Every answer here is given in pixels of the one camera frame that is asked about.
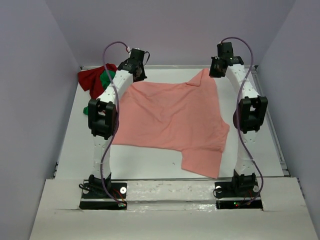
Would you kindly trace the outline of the pink t shirt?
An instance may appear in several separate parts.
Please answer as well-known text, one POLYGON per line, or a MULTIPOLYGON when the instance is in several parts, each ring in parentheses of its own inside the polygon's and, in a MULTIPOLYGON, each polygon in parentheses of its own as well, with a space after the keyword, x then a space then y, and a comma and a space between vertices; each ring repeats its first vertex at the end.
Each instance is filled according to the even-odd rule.
POLYGON ((120 99, 113 143, 179 151, 183 170, 217 178, 229 129, 205 68, 188 82, 133 83, 120 99))

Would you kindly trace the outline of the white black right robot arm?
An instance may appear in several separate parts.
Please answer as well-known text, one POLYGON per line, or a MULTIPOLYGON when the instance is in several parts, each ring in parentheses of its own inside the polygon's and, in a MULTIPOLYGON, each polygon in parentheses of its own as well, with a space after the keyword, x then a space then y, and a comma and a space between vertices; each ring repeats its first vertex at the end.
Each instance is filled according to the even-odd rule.
POLYGON ((235 56, 231 42, 217 45, 217 56, 212 57, 209 76, 226 77, 237 94, 233 125, 238 134, 237 161, 231 181, 215 183, 214 195, 222 198, 243 198, 253 194, 258 186, 255 163, 250 148, 264 123, 268 99, 261 96, 250 83, 250 71, 245 69, 240 56, 235 56))

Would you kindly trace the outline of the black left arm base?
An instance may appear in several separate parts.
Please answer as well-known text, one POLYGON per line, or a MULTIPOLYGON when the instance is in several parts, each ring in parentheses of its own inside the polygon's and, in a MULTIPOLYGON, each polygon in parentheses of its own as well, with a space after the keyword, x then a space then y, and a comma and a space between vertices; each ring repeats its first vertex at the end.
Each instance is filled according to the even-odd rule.
POLYGON ((108 210, 118 211, 127 209, 128 183, 113 181, 109 194, 103 188, 94 188, 88 181, 80 183, 81 198, 79 208, 81 210, 108 210))

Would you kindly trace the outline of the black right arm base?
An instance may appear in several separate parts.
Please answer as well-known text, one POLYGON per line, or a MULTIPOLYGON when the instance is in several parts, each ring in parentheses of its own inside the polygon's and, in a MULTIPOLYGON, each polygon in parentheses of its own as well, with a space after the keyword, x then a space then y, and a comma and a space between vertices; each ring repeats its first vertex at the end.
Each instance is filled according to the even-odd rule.
POLYGON ((263 209, 257 182, 253 186, 245 187, 236 192, 230 181, 218 181, 214 183, 213 196, 216 199, 217 210, 239 210, 239 209, 263 209))

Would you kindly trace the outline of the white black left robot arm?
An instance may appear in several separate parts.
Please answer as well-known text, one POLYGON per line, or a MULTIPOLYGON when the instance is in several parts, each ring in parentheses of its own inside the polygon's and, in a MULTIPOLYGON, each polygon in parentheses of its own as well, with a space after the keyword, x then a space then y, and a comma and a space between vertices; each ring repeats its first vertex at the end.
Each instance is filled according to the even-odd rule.
POLYGON ((101 198, 111 197, 112 193, 110 151, 119 125, 120 99, 133 83, 147 78, 144 58, 150 53, 139 48, 128 53, 129 57, 120 63, 113 75, 107 68, 104 70, 108 85, 88 103, 88 127, 94 142, 93 169, 88 187, 101 198))

